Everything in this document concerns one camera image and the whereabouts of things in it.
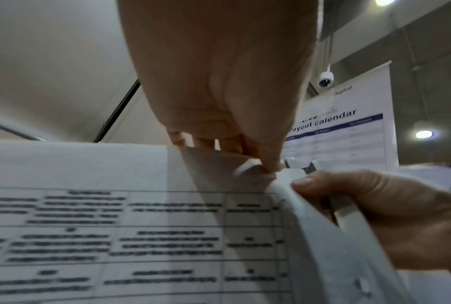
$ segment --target hand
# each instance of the hand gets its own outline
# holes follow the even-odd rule
[[[127,45],[172,142],[258,156],[270,171],[305,95],[318,1],[119,0]]]
[[[306,199],[350,195],[396,267],[451,271],[451,191],[372,171],[318,171],[292,187]]]

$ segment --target banner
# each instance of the banner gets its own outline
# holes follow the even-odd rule
[[[327,160],[334,169],[397,170],[389,64],[303,103],[282,158],[303,167]]]

